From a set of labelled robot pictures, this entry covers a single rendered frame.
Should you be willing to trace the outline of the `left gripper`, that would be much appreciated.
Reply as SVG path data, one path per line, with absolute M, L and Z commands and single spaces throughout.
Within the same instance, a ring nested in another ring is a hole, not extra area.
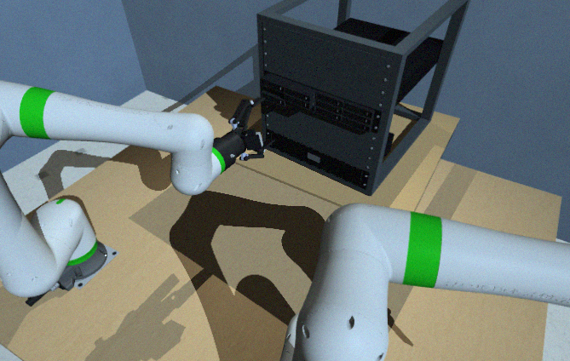
M 242 99 L 234 115 L 228 120 L 228 123 L 232 124 L 233 129 L 221 138 L 227 140 L 233 146 L 236 152 L 236 158 L 239 155 L 241 156 L 239 160 L 247 161 L 251 158 L 264 158 L 263 153 L 266 151 L 266 148 L 275 142 L 275 139 L 267 139 L 263 142 L 262 149 L 253 150 L 257 152 L 257 154 L 247 154 L 245 153 L 246 148 L 244 142 L 241 139 L 247 134 L 247 123 L 252 107 L 255 107 L 264 100 L 265 97 L 257 97 L 254 100 Z

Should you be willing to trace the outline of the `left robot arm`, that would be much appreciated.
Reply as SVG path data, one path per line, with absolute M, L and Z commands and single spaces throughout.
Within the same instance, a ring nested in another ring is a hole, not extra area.
M 114 106 L 0 80 L 0 149 L 12 136 L 169 152 L 171 183 L 189 196 L 204 192 L 236 161 L 233 146 L 214 139 L 212 126 L 199 114 Z M 50 201 L 29 221 L 0 170 L 0 279 L 9 293 L 31 297 L 25 301 L 31 307 L 49 291 L 69 291 L 75 280 L 96 273 L 106 260 L 106 247 L 96 242 L 77 202 Z

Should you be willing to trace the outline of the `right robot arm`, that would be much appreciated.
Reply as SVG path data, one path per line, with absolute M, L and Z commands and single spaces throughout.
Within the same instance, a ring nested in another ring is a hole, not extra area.
M 570 244 L 343 205 L 325 221 L 314 278 L 280 361 L 383 361 L 389 283 L 570 307 Z

